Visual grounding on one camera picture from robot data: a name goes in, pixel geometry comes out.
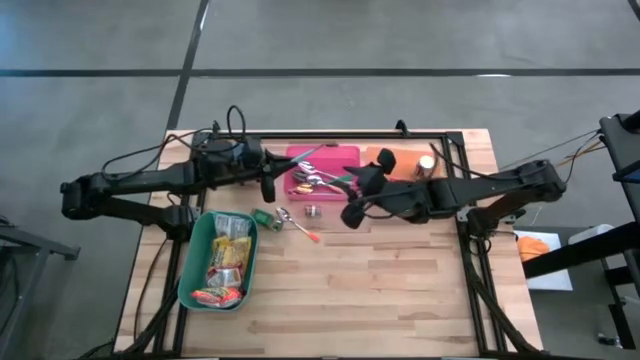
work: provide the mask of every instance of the gray concrete floor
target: gray concrete floor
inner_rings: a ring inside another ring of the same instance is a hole
[[[198,4],[5,0],[0,69],[181,68]],[[639,34],[625,0],[212,0],[194,67],[625,68],[640,64]],[[69,221],[59,212],[58,187],[156,144],[177,81],[0,78],[0,213],[82,246],[75,263],[52,258],[19,358],[71,358],[113,336],[140,227]],[[253,129],[385,129],[401,118],[412,128],[488,128],[505,165],[595,129],[602,116],[637,110],[639,87],[640,77],[614,76],[192,79],[178,128],[222,120],[230,104],[243,108]],[[612,171],[606,152],[580,159],[564,198],[532,206],[520,223],[629,221]],[[550,315],[577,318],[580,306],[534,301],[547,350],[584,355],[575,341],[558,341],[564,335]],[[593,328],[585,327],[572,328],[574,338],[590,341]]]

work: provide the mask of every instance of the white container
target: white container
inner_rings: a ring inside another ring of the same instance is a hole
[[[607,231],[613,229],[614,227],[609,224],[601,224],[598,226],[594,226],[589,228],[583,232],[579,232],[572,237],[569,238],[569,245],[573,245],[575,243],[579,243],[580,241],[587,240],[590,237],[594,237],[596,235],[604,234]]]

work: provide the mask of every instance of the pink tray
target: pink tray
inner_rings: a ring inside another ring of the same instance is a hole
[[[316,148],[317,145],[291,145],[287,147],[286,155],[295,157],[305,151]],[[360,166],[360,148],[357,146],[337,146],[322,147],[313,154],[307,156],[304,161],[310,162],[316,169],[327,172],[335,176],[344,176],[348,173],[344,166]],[[337,194],[330,189],[315,187],[312,194],[290,194],[289,189],[294,188],[298,182],[293,178],[293,171],[298,171],[296,167],[284,174],[284,192],[290,200],[346,200],[347,195]]]

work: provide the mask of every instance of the wooden tabletop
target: wooden tabletop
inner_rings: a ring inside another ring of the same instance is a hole
[[[460,131],[464,134],[471,168],[484,173],[497,171],[489,132]],[[263,140],[263,146],[274,153],[284,153],[291,143],[294,142]],[[429,149],[429,140],[347,140],[340,144],[358,145],[362,152],[374,145]],[[162,154],[159,168],[185,161],[188,155],[187,148],[173,142]],[[205,210],[248,213],[254,207],[273,211],[284,206],[294,216],[302,214],[306,203],[289,201],[283,192],[282,179],[278,179],[276,189],[277,200],[273,204],[262,202],[257,184],[208,191]],[[169,205],[166,193],[153,193],[150,203]],[[350,230],[338,217],[343,203],[323,202],[321,206],[320,221],[307,222],[303,216],[296,217],[320,234],[320,243],[312,242],[289,224],[280,233],[260,230],[250,297],[233,313],[189,311],[183,356],[478,354],[453,219],[433,220],[425,225],[410,225],[399,219],[367,219],[358,230]],[[153,226],[142,233],[116,350],[126,348],[133,340],[138,298],[164,238],[164,233]],[[541,348],[516,243],[509,235],[492,240],[489,258],[500,306],[525,338]],[[181,251],[183,259],[187,246],[184,244]],[[165,245],[143,302],[140,329],[160,304],[169,253],[170,245]],[[176,305],[169,316],[167,349],[173,341],[177,309]],[[492,344],[488,311],[484,307],[483,319]]]

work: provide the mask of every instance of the teal plastic bowl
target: teal plastic bowl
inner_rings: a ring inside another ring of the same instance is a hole
[[[217,238],[215,228],[215,219],[218,214],[229,216],[238,216],[251,221],[249,236],[251,237],[251,250],[249,253],[249,264],[247,271],[242,279],[242,292],[245,294],[238,304],[226,309],[216,309],[202,305],[191,297],[191,293],[207,287],[207,270],[213,257],[212,244],[213,239]],[[182,305],[191,310],[213,311],[213,312],[229,312],[240,308],[249,297],[251,292],[251,282],[253,279],[253,269],[256,263],[256,254],[258,253],[258,226],[255,220],[246,214],[232,212],[215,212],[211,211],[203,214],[191,233],[191,241],[187,252],[187,259],[182,268],[182,277],[178,284],[178,299]]]

